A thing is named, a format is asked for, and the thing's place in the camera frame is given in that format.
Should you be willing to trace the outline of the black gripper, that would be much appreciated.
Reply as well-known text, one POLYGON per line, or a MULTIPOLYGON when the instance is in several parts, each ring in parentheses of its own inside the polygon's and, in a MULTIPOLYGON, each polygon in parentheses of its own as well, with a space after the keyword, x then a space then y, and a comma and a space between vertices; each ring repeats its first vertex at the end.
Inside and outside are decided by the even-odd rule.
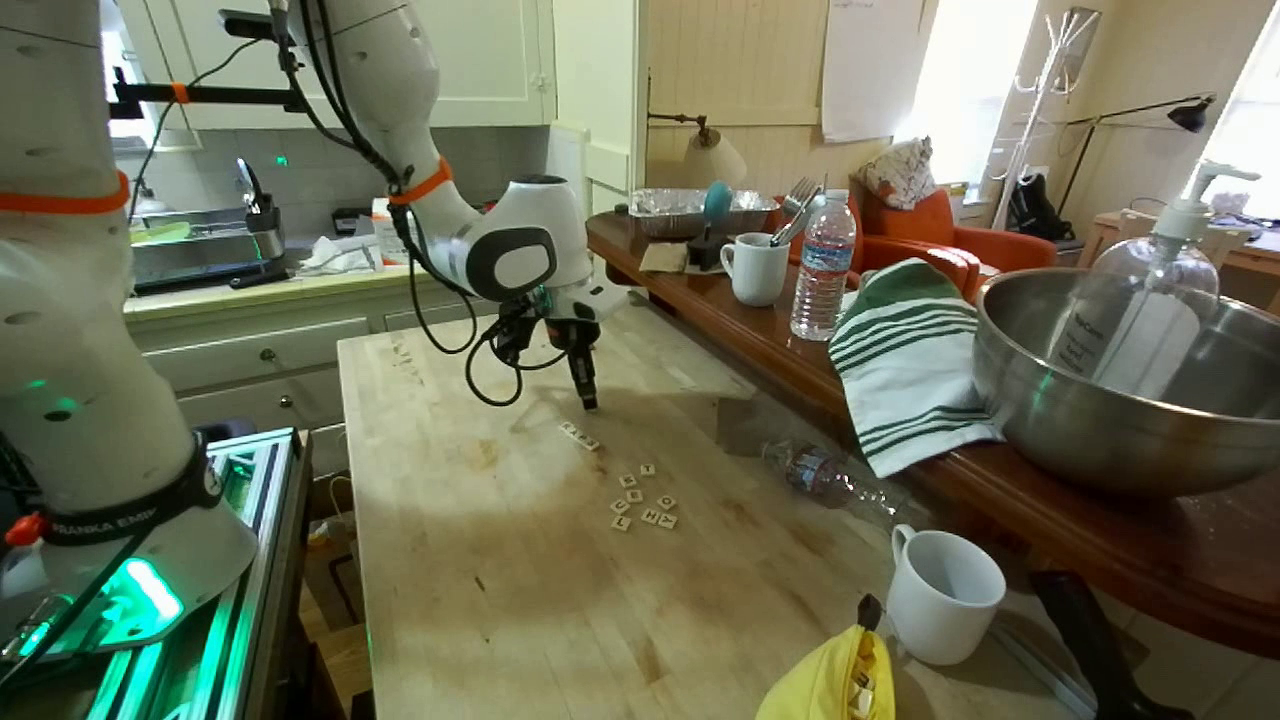
POLYGON ((566 357, 578 403, 596 408, 599 314, 587 303, 571 303, 566 313, 553 313, 549 338, 566 357))

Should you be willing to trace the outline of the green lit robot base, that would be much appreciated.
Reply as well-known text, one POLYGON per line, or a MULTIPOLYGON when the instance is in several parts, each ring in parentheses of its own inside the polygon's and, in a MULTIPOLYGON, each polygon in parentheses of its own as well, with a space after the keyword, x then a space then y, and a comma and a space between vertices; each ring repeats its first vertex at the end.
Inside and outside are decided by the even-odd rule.
POLYGON ((164 551, 226 551, 214 530, 125 541, 5 644, 0 720, 267 720, 289 707, 307 439, 233 435, 207 463, 245 530, 245 567, 200 595, 164 551))

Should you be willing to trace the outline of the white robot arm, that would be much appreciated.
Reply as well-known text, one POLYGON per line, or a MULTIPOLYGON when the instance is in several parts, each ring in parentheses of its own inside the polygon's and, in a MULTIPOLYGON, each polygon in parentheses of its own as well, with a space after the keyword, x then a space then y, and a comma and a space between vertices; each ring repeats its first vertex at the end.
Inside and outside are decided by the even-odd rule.
MULTIPOLYGON (((593 319, 605 265, 557 176, 473 206, 431 134, 434 49, 406 0, 267 0, 289 79, 316 77, 442 286, 593 319)), ((255 561, 170 385, 125 325, 132 181, 110 160, 99 7, 0 0, 0 448, 31 536, 5 551, 5 659, 115 653, 179 626, 255 561)))

